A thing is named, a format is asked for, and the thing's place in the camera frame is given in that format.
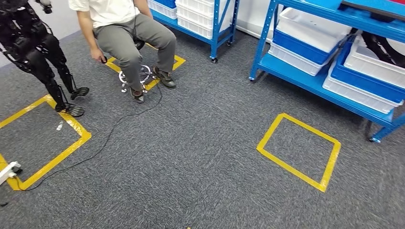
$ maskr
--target carpet floor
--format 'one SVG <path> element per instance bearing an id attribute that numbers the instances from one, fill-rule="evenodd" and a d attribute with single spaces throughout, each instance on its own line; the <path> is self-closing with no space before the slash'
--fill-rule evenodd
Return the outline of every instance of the carpet floor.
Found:
<path id="1" fill-rule="evenodd" d="M 48 174 L 108 142 L 32 191 L 2 184 L 2 228 L 405 228 L 404 128 L 370 143 L 377 125 L 276 77 L 250 82 L 257 39 L 244 33 L 220 48 L 218 64 L 208 45 L 176 35 L 186 60 L 173 74 L 178 86 L 155 86 L 144 104 L 120 92 L 116 72 L 90 58 L 80 33 L 61 41 L 76 83 L 91 89 L 75 103 L 86 109 L 77 121 L 92 137 Z M 141 52 L 154 64 L 155 50 Z M 0 120 L 47 94 L 12 65 L 0 75 Z M 158 106 L 123 118 L 108 138 L 117 120 L 152 108 L 160 93 Z M 280 113 L 341 142 L 325 193 L 256 150 Z M 0 129 L 0 153 L 22 164 L 22 180 L 79 138 L 66 123 L 57 130 L 61 121 L 42 104 Z M 283 120 L 265 149 L 320 182 L 332 143 Z"/>

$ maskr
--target sneaker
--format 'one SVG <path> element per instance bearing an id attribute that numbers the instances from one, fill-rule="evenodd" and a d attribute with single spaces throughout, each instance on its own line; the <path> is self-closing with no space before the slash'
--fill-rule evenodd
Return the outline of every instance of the sneaker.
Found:
<path id="1" fill-rule="evenodd" d="M 157 76 L 166 87 L 176 87 L 176 84 L 171 78 L 171 73 L 160 71 L 158 67 L 154 67 L 153 74 Z"/>
<path id="2" fill-rule="evenodd" d="M 131 95 L 134 97 L 135 101 L 139 104 L 142 104 L 145 102 L 145 96 L 143 95 L 143 92 L 140 95 L 136 95 L 137 91 L 131 88 Z"/>

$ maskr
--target yellow tape square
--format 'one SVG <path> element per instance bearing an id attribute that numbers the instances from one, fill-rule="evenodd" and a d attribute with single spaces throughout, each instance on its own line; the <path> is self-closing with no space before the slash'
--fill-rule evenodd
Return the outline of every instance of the yellow tape square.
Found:
<path id="1" fill-rule="evenodd" d="M 146 43 L 148 46 L 152 47 L 153 49 L 157 50 L 155 47 L 151 46 L 150 44 Z M 114 57 L 111 57 L 110 59 L 107 60 L 106 65 L 110 67 L 112 70 L 116 71 L 119 73 L 121 71 L 121 68 L 115 65 L 113 62 L 116 59 Z M 176 61 L 173 64 L 173 71 L 176 70 L 180 65 L 182 65 L 186 60 L 181 58 L 180 56 L 174 55 L 174 60 Z M 149 84 L 145 85 L 146 90 L 150 90 L 152 87 L 156 86 L 157 83 L 159 83 L 160 79 L 153 80 Z"/>
<path id="2" fill-rule="evenodd" d="M 49 106 L 51 106 L 52 109 L 55 108 L 56 106 L 55 100 L 53 100 L 53 98 L 49 94 L 47 94 L 46 96 L 40 98 L 31 105 L 25 107 L 24 109 L 13 114 L 9 118 L 3 120 L 0 123 L 0 129 L 44 102 L 49 104 Z M 31 186 L 33 183 L 39 180 L 43 175 L 49 172 L 52 168 L 54 168 L 57 164 L 59 164 L 61 161 L 67 158 L 67 156 L 71 155 L 77 148 L 79 148 L 81 145 L 83 145 L 86 141 L 88 141 L 91 138 L 91 133 L 87 132 L 86 129 L 84 129 L 84 127 L 82 127 L 82 125 L 80 125 L 80 123 L 78 123 L 72 116 L 65 113 L 58 113 L 58 114 L 80 135 L 80 138 L 24 182 L 22 182 L 18 177 L 16 179 L 13 178 L 7 179 L 7 183 L 9 183 L 9 185 L 13 190 L 20 190 L 19 187 L 23 190 L 27 189 L 29 186 Z M 7 161 L 0 154 L 0 170 L 4 169 L 7 166 L 7 164 L 5 163 L 7 163 Z"/>
<path id="3" fill-rule="evenodd" d="M 323 173 L 322 179 L 321 181 L 318 183 L 315 180 L 309 178 L 308 176 L 306 176 L 305 174 L 299 172 L 298 170 L 296 170 L 295 168 L 291 167 L 290 165 L 288 165 L 287 163 L 285 163 L 284 161 L 278 159 L 276 156 L 272 155 L 271 153 L 269 153 L 268 151 L 266 151 L 264 149 L 266 143 L 269 141 L 270 137 L 272 136 L 272 134 L 274 133 L 274 131 L 276 130 L 276 128 L 278 127 L 278 125 L 281 123 L 281 121 L 283 120 L 283 118 L 313 132 L 314 134 L 325 138 L 326 140 L 330 141 L 333 143 L 333 149 L 332 152 L 329 156 L 329 160 L 328 163 L 326 164 L 326 168 L 325 168 L 325 172 Z M 332 176 L 332 171 L 333 168 L 335 166 L 336 163 L 336 159 L 338 158 L 338 154 L 339 151 L 341 149 L 341 143 L 336 140 L 335 138 L 301 122 L 300 120 L 293 118 L 291 116 L 289 116 L 286 113 L 282 113 L 277 115 L 276 119 L 274 120 L 274 122 L 271 124 L 270 128 L 267 130 L 266 134 L 264 135 L 263 139 L 260 140 L 259 144 L 257 145 L 256 149 L 263 154 L 265 157 L 267 157 L 268 159 L 272 160 L 273 162 L 275 162 L 276 164 L 278 164 L 279 166 L 281 166 L 282 168 L 284 168 L 285 170 L 287 170 L 288 172 L 298 176 L 299 178 L 301 178 L 302 180 L 304 180 L 305 182 L 307 182 L 308 184 L 314 186 L 315 188 L 319 189 L 322 192 L 326 191 L 326 187 L 328 186 L 330 177 Z"/>

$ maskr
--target wall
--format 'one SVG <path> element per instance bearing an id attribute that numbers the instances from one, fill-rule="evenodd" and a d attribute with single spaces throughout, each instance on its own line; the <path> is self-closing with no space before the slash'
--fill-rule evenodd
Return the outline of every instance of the wall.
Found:
<path id="1" fill-rule="evenodd" d="M 76 12 L 69 8 L 67 0 L 53 0 L 53 13 L 51 14 L 45 14 L 42 7 L 33 0 L 30 1 L 30 4 L 42 21 L 52 28 L 54 35 L 58 39 L 64 38 L 80 29 Z M 3 54 L 0 54 L 0 67 L 9 63 L 10 61 Z"/>
<path id="2" fill-rule="evenodd" d="M 254 37 L 260 38 L 265 23 L 270 0 L 240 0 L 237 28 Z M 267 41 L 273 38 L 273 21 L 267 36 Z"/>

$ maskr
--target gray pants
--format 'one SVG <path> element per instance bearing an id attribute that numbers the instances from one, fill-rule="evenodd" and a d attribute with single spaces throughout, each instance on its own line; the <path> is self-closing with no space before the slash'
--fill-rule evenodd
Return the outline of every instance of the gray pants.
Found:
<path id="1" fill-rule="evenodd" d="M 135 47 L 134 36 L 159 50 L 157 67 L 161 71 L 170 73 L 173 69 L 176 37 L 144 14 L 138 14 L 125 23 L 95 28 L 94 35 L 100 49 L 118 60 L 129 86 L 136 91 L 142 91 L 139 79 L 142 56 Z"/>

